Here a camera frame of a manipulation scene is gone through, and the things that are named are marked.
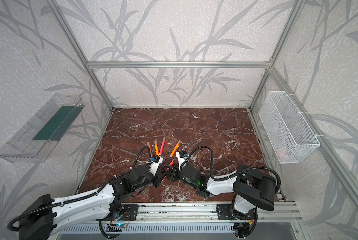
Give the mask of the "pink highlighter pair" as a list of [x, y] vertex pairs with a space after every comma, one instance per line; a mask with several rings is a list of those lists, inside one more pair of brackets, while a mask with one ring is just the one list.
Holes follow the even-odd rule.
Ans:
[[159, 150], [159, 155], [160, 156], [163, 154], [164, 147], [165, 147], [165, 142], [166, 142], [166, 137], [163, 137], [162, 144], [161, 144], [161, 147], [160, 147], [160, 150]]

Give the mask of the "orange highlighter pair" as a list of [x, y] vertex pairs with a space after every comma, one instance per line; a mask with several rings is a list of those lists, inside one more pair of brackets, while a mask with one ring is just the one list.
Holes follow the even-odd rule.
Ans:
[[154, 146], [155, 146], [155, 153], [157, 156], [160, 156], [159, 147], [157, 140], [154, 140]]

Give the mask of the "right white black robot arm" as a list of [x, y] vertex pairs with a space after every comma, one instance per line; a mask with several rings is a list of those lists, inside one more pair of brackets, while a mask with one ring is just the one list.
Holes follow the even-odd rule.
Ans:
[[230, 210], [234, 217], [247, 215], [255, 208], [273, 211], [281, 187], [279, 174], [268, 167], [240, 166], [237, 171], [218, 177], [203, 175], [191, 165], [166, 166], [164, 171], [169, 180], [182, 181], [203, 198], [234, 193]]

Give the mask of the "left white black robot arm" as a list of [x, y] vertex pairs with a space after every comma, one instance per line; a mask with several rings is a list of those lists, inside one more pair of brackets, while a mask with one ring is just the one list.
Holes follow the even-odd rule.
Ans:
[[124, 211], [123, 200], [145, 187], [159, 187], [165, 175], [162, 168], [152, 171], [148, 165], [139, 165], [91, 191], [55, 199], [43, 195], [11, 220], [8, 229], [18, 232], [20, 240], [46, 240], [80, 223], [118, 218]]

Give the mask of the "small green circuit board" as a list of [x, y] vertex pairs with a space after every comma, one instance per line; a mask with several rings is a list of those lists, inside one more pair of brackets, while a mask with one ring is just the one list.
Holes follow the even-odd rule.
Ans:
[[118, 224], [108, 224], [107, 225], [107, 232], [122, 232], [128, 227], [125, 223], [118, 223]]

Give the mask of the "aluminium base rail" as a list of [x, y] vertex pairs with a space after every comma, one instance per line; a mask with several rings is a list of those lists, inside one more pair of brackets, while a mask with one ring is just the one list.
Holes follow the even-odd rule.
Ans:
[[[219, 220], [216, 211], [216, 202], [183, 202], [183, 203], [136, 203], [136, 219], [133, 223], [213, 223], [216, 221], [237, 222], [238, 220]], [[62, 225], [74, 226], [79, 223], [108, 218], [109, 207], [99, 205], [97, 207], [74, 207], [65, 205], [62, 208], [53, 208], [52, 216], [54, 223], [59, 227]], [[275, 202], [273, 211], [258, 209], [257, 214], [260, 221], [264, 222], [293, 222], [301, 221], [296, 203]]]

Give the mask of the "aluminium frame crossbar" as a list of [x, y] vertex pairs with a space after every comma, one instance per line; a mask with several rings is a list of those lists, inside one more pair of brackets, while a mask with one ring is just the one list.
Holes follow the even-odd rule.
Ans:
[[269, 62], [86, 62], [90, 69], [150, 69], [150, 68], [207, 68], [207, 69], [266, 69]]

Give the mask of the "clear plastic wall tray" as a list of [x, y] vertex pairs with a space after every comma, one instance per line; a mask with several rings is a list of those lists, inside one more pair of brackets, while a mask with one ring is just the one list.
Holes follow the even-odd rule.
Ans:
[[84, 107], [81, 97], [54, 94], [0, 148], [0, 158], [10, 163], [45, 162]]

